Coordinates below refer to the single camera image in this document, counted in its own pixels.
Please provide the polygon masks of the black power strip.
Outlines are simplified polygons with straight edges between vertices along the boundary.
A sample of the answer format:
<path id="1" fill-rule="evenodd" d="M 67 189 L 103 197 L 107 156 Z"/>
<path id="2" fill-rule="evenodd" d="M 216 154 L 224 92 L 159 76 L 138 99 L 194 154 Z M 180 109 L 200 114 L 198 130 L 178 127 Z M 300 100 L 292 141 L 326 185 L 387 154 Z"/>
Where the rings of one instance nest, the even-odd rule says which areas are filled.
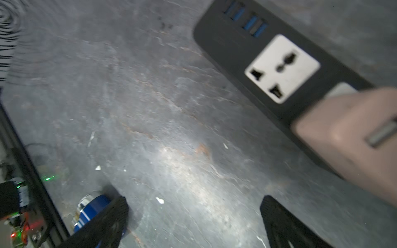
<path id="1" fill-rule="evenodd" d="M 256 1 L 214 1 L 194 28 L 205 56 L 317 166 L 330 166 L 293 133 L 328 97 L 371 89 L 306 35 Z"/>

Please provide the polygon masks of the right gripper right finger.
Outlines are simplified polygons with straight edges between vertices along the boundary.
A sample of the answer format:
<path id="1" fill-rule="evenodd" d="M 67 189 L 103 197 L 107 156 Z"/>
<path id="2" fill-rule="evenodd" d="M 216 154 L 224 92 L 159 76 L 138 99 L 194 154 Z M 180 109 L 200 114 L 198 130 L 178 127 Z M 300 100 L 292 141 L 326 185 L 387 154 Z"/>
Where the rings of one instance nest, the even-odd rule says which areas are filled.
<path id="1" fill-rule="evenodd" d="M 332 248 L 272 196 L 264 196 L 260 212 L 270 247 Z"/>

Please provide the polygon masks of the pink usb charger adapter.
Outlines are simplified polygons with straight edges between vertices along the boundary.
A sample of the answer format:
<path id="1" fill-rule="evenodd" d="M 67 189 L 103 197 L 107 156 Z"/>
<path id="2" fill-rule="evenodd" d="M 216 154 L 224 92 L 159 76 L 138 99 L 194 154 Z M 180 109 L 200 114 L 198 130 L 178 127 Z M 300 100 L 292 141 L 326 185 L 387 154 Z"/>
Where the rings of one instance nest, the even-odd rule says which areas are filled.
<path id="1" fill-rule="evenodd" d="M 397 203 L 397 90 L 339 83 L 292 131 L 342 178 Z"/>

